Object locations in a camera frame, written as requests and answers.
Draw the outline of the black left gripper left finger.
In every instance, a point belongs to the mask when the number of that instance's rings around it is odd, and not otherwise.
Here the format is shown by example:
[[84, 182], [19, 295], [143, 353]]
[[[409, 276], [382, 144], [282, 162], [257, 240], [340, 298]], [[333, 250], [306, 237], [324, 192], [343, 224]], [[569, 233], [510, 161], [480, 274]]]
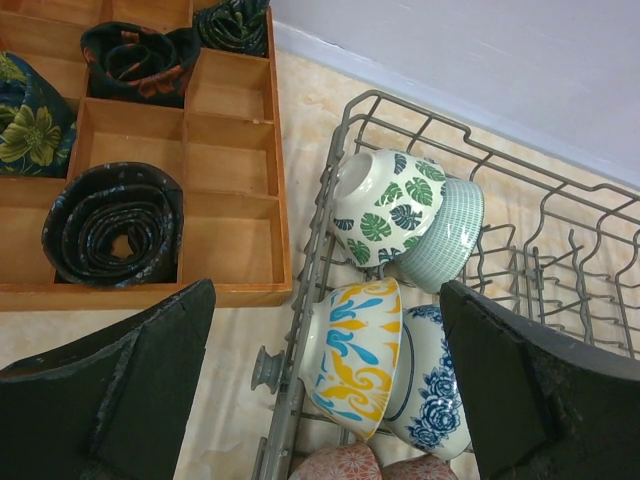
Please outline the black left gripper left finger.
[[2, 478], [172, 478], [215, 303], [212, 281], [199, 280], [3, 368]]

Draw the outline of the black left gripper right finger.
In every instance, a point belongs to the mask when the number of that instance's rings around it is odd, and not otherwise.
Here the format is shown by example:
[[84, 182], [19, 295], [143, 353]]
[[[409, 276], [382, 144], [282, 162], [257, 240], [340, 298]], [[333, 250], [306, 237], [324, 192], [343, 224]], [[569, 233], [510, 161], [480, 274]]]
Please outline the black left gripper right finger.
[[440, 306], [481, 478], [638, 478], [638, 361], [458, 281]]

